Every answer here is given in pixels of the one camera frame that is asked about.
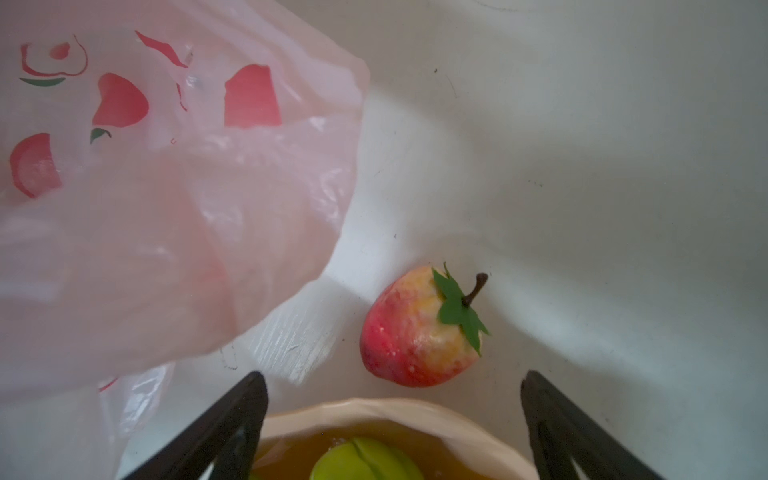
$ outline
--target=green fruit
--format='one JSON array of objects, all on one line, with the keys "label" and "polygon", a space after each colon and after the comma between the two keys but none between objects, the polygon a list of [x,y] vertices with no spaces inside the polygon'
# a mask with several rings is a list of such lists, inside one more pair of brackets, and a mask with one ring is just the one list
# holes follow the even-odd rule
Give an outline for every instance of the green fruit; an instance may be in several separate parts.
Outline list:
[{"label": "green fruit", "polygon": [[398,449],[357,437],[323,455],[310,480],[424,480],[424,475]]}]

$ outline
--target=pink plastic bag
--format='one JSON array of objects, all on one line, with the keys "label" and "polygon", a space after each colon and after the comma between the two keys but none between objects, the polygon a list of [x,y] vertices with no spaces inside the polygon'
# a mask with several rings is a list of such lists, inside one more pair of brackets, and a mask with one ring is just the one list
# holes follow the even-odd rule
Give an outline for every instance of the pink plastic bag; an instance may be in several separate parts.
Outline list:
[{"label": "pink plastic bag", "polygon": [[154,413],[173,366],[97,388],[0,406],[3,478],[114,478],[129,438]]},{"label": "pink plastic bag", "polygon": [[319,276],[362,61],[271,0],[0,14],[0,401],[209,352]]}]

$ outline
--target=red apple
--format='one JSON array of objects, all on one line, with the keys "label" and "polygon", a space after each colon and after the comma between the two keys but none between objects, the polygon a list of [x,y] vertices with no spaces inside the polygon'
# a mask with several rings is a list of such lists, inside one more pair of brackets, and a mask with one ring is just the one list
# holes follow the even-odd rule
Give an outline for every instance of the red apple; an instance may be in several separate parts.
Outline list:
[{"label": "red apple", "polygon": [[433,386],[477,361],[479,332],[488,330],[469,305],[488,276],[480,273],[464,296],[447,271],[411,270],[373,304],[360,336],[362,362],[373,375],[403,386]]},{"label": "red apple", "polygon": [[93,125],[127,127],[138,123],[149,112],[147,97],[126,78],[105,73],[98,79],[101,103],[93,117]]},{"label": "red apple", "polygon": [[9,161],[13,184],[27,197],[36,198],[61,186],[51,155],[50,134],[36,134],[18,142]]},{"label": "red apple", "polygon": [[47,49],[40,45],[25,43],[22,50],[22,70],[33,77],[77,77],[88,68],[88,52],[80,43],[77,36],[72,35],[72,41],[77,44],[73,54],[71,43],[65,41],[53,48]]}]

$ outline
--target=white surface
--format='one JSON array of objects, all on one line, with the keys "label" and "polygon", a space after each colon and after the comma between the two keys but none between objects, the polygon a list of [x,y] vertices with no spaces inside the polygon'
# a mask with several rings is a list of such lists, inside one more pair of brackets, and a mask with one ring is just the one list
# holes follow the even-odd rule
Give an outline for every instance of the white surface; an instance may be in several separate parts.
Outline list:
[{"label": "white surface", "polygon": [[[764,478],[765,2],[283,4],[371,68],[342,239],[246,338],[178,366],[123,472],[252,368],[271,412],[412,396],[530,455],[518,385],[538,369],[668,479]],[[492,275],[484,357],[432,389],[371,377],[371,302],[443,260],[465,288]]]}]

